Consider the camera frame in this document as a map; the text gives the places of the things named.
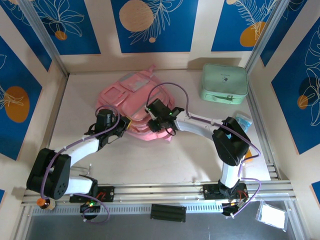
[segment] small packet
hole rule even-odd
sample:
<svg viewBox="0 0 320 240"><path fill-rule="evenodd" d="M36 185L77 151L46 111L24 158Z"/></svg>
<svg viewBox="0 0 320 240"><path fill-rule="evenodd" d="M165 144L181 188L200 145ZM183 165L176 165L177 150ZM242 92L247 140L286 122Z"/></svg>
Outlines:
<svg viewBox="0 0 320 240"><path fill-rule="evenodd" d="M282 229L284 232L287 231L288 213L285 210L266 204L263 200L260 202L255 219L269 226Z"/></svg>
<svg viewBox="0 0 320 240"><path fill-rule="evenodd" d="M240 125L240 127L243 129L243 131L245 133L248 131L248 129L252 125L252 119L250 119L250 118L248 118L246 116L243 116L240 113L236 114L235 120L238 122L238 124Z"/></svg>

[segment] mint green case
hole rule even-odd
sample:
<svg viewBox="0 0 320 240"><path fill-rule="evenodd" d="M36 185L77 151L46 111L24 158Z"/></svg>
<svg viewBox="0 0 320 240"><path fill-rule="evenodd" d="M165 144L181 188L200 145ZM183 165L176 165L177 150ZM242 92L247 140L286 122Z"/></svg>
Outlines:
<svg viewBox="0 0 320 240"><path fill-rule="evenodd" d="M200 97L211 102L240 104L248 94L248 80L243 67L207 63L203 66Z"/></svg>

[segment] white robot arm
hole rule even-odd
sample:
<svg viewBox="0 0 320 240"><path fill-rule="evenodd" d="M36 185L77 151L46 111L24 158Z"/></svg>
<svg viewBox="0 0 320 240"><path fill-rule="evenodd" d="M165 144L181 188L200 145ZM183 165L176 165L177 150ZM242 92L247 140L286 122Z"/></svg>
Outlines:
<svg viewBox="0 0 320 240"><path fill-rule="evenodd" d="M210 199L226 199L232 197L239 185L240 179L238 172L241 161L248 152L249 145L228 130L214 125L214 123L224 125L227 129L232 129L250 141L237 121L231 117L228 117L226 120L200 117L188 113L179 107L171 110L159 99L151 103L147 111L152 117L148 122L148 126L153 132L163 131L163 129L171 129L174 132L187 131L206 137L214 142L218 155L223 161L223 167L222 176L216 189L217 191L215 191L215 193L213 190L210 191L213 194ZM87 155L99 151L108 143L110 136L116 135L122 137L130 124L130 120L123 116L113 115L113 117L110 117L110 115L113 115L111 110L100 110L97 115L97 122L90 127L82 139L92 135L96 136L98 133L105 132L108 128L115 125L115 121L110 122L107 121L107 119L120 118L121 121L113 127L114 129L112 131L72 145L64 154L58 155L45 180L44 195L53 199L59 199L63 195L71 194L88 194L93 197L97 195L98 181L88 176L70 176L70 167ZM28 189L38 193L41 192L41 186L44 183L44 175L48 164L57 153L58 151L47 148L39 152L27 180Z"/></svg>

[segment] pink backpack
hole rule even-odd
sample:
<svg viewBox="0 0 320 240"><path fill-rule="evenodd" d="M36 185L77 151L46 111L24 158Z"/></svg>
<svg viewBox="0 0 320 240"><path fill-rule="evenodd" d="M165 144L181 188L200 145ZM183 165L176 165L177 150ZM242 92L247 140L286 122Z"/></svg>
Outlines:
<svg viewBox="0 0 320 240"><path fill-rule="evenodd" d="M132 120L126 133L145 141L153 139L171 140L171 135L165 130L152 132L147 126L151 116L146 113L145 106L148 94L160 80L153 74L155 66L149 69L129 73L114 84L108 86L98 96L96 107L103 105L114 106L121 115ZM160 99L166 106L173 108L175 99L172 94L162 85L153 90L149 104L155 99Z"/></svg>

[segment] orange circle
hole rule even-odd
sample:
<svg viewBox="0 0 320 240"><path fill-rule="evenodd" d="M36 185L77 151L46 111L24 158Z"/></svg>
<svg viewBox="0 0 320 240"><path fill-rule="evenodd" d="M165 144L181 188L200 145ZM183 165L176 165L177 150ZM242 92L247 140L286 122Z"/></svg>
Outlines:
<svg viewBox="0 0 320 240"><path fill-rule="evenodd" d="M229 5L235 4L237 0L226 0L226 3Z"/></svg>
<svg viewBox="0 0 320 240"><path fill-rule="evenodd" d="M154 22L151 8L141 0L127 1L119 11L120 22L130 32L148 29Z"/></svg>
<svg viewBox="0 0 320 240"><path fill-rule="evenodd" d="M16 123L23 123L29 114L30 102L27 92L20 86L12 86L4 95L6 115Z"/></svg>
<svg viewBox="0 0 320 240"><path fill-rule="evenodd" d="M37 204L39 207L42 207L43 205L46 204L46 200L44 200L43 198L39 198L39 199L36 201L36 204Z"/></svg>
<svg viewBox="0 0 320 240"><path fill-rule="evenodd" d="M266 23L264 21L259 21L256 24L247 27L241 33L240 44L244 47L255 46L265 25Z"/></svg>
<svg viewBox="0 0 320 240"><path fill-rule="evenodd" d="M18 0L8 0L8 1L11 2L12 4L18 5Z"/></svg>
<svg viewBox="0 0 320 240"><path fill-rule="evenodd" d="M297 104L300 109L306 109L308 107L308 98L305 95L301 95L298 98Z"/></svg>
<svg viewBox="0 0 320 240"><path fill-rule="evenodd" d="M54 33L54 35L57 39L61 41L67 40L67 34L63 31L58 30Z"/></svg>
<svg viewBox="0 0 320 240"><path fill-rule="evenodd" d="M153 43L156 42L156 39L155 39L154 37L150 37L150 38L149 38L149 42L153 44Z"/></svg>

